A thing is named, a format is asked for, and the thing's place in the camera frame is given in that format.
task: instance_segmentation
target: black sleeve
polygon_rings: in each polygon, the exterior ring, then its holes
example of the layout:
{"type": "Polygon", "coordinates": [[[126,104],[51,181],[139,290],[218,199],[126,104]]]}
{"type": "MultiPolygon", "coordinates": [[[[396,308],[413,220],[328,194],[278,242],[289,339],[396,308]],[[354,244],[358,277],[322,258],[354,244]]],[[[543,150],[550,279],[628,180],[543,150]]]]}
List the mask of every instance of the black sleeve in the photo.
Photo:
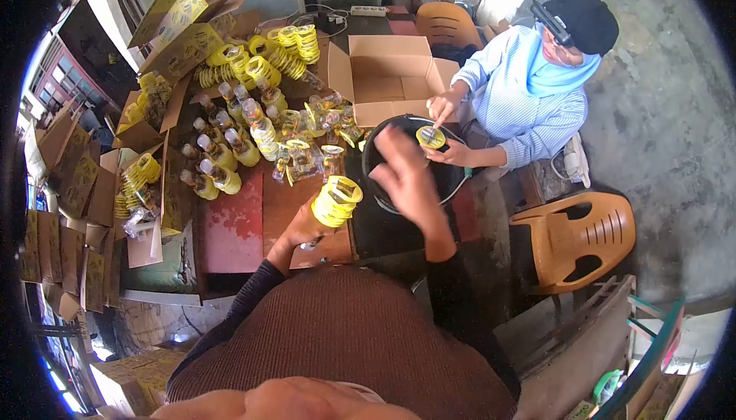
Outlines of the black sleeve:
{"type": "Polygon", "coordinates": [[[519,377],[493,330],[485,325],[461,255],[455,252],[444,262],[427,262],[427,286],[434,323],[480,353],[518,402],[519,377]]]}
{"type": "Polygon", "coordinates": [[[268,294],[271,289],[280,285],[286,278],[276,267],[266,259],[263,259],[258,269],[248,278],[243,287],[240,288],[238,294],[227,312],[225,320],[208,330],[197,343],[189,350],[179,366],[169,377],[166,384],[168,389],[171,380],[178,376],[181,371],[187,368],[192,361],[196,360],[209,349],[219,345],[222,342],[230,340],[238,329],[238,326],[253,311],[261,299],[268,294]]]}

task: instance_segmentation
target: woman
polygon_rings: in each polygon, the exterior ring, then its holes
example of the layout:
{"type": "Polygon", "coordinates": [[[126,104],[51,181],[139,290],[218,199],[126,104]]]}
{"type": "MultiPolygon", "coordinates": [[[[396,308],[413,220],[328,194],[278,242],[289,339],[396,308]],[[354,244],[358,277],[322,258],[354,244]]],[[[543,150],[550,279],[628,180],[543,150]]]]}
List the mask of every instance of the woman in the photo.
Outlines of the woman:
{"type": "Polygon", "coordinates": [[[308,202],[171,375],[171,404],[152,418],[511,418],[519,380],[474,306],[422,152],[391,126],[375,144],[388,163],[371,178],[424,234],[434,323],[407,289],[368,269],[286,280],[296,246],[333,232],[308,202]]]}
{"type": "Polygon", "coordinates": [[[583,84],[616,42],[618,24],[601,0],[550,0],[543,6],[566,28],[574,46],[559,44],[541,23],[533,29],[513,26],[492,39],[465,62],[446,93],[427,101],[435,127],[458,113],[470,147],[449,139],[448,150],[427,149],[428,158],[500,167],[493,171],[501,176],[535,159],[552,158],[580,129],[587,116],[583,84]],[[473,128],[473,117],[481,129],[473,128]]]}

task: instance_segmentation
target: concrete floor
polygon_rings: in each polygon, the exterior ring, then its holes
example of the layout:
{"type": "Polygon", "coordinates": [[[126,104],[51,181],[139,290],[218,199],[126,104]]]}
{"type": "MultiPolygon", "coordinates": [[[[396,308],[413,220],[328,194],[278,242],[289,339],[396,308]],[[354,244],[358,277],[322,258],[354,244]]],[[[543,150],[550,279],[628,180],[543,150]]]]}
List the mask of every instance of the concrete floor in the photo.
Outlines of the concrete floor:
{"type": "Polygon", "coordinates": [[[736,117],[724,57],[694,0],[604,1],[621,34],[586,84],[581,134],[594,183],[634,208],[639,296],[684,295],[694,313],[729,307],[736,117]]]}
{"type": "Polygon", "coordinates": [[[121,300],[120,308],[113,309],[108,316],[107,325],[113,334],[105,334],[99,329],[99,315],[88,313],[90,333],[99,333],[97,344],[116,352],[120,358],[135,356],[143,351],[152,351],[156,345],[167,341],[188,341],[206,333],[223,319],[233,297],[207,300],[201,307],[182,307],[180,305],[161,305],[121,300]]]}

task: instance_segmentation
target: tan plastic chair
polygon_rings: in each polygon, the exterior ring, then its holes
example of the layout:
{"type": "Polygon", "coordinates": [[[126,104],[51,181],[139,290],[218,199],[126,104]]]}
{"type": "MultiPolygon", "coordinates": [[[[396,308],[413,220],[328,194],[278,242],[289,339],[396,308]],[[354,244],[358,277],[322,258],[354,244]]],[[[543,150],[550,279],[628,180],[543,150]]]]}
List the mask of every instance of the tan plastic chair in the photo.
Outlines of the tan plastic chair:
{"type": "Polygon", "coordinates": [[[417,10],[417,31],[429,44],[450,43],[460,48],[475,45],[483,49],[481,37],[467,11],[447,2],[424,3],[417,10]]]}
{"type": "Polygon", "coordinates": [[[539,286],[532,294],[561,294],[590,284],[614,268],[633,248],[634,213],[625,198],[585,192],[513,215],[510,225],[529,225],[534,267],[539,286]],[[591,204],[584,217],[569,220],[562,211],[591,204]],[[601,259],[601,266],[583,278],[566,282],[575,260],[586,255],[601,259]]]}

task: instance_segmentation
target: power strip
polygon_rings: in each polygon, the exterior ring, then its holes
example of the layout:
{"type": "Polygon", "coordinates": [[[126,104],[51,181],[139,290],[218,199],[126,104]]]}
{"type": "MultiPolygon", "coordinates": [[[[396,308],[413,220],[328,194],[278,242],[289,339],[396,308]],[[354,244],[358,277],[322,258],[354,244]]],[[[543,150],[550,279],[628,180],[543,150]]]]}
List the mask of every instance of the power strip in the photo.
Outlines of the power strip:
{"type": "Polygon", "coordinates": [[[386,7],[359,7],[353,5],[350,7],[350,14],[353,16],[378,16],[380,18],[386,16],[386,12],[389,11],[386,7]]]}

